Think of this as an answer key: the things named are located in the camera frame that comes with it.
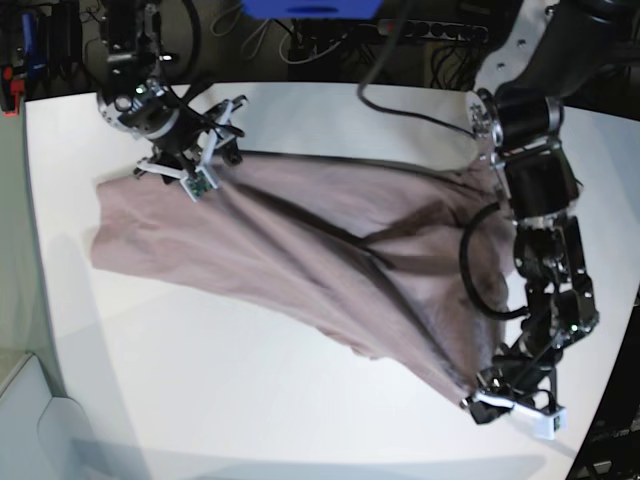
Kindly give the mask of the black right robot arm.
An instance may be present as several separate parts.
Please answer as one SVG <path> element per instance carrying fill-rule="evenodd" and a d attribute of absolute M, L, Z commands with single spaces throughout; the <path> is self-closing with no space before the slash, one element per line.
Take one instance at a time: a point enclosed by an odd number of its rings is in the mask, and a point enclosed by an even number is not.
<path fill-rule="evenodd" d="M 112 128 L 152 144 L 152 156 L 138 163 L 135 176 L 155 173 L 168 183 L 194 179 L 215 155 L 230 167 L 241 164 L 237 140 L 245 133 L 231 115 L 246 97 L 197 112 L 191 102 L 214 85 L 210 74 L 176 93 L 166 66 L 179 56 L 164 48 L 158 1 L 106 1 L 100 35 L 107 47 L 107 83 L 97 92 L 99 112 Z"/>

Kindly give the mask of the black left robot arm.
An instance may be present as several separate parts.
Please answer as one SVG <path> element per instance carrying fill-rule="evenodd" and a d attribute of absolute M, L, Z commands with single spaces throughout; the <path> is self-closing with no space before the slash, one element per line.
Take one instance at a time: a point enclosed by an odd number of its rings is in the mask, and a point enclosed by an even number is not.
<path fill-rule="evenodd" d="M 518 413 L 550 433 L 565 425 L 557 370 L 564 352 L 600 324 L 575 211 L 581 184 L 561 141 L 564 104 L 626 49 L 624 34 L 639 13 L 635 1 L 558 1 L 542 14 L 542 29 L 524 63 L 500 80 L 480 71 L 467 95 L 464 134 L 498 178 L 497 199 L 476 213 L 458 250 L 471 304 L 487 319 L 519 320 L 521 332 L 500 346 L 463 407 L 479 425 Z M 471 267 L 471 241 L 491 216 L 515 227 L 517 273 L 526 303 L 491 306 Z"/>

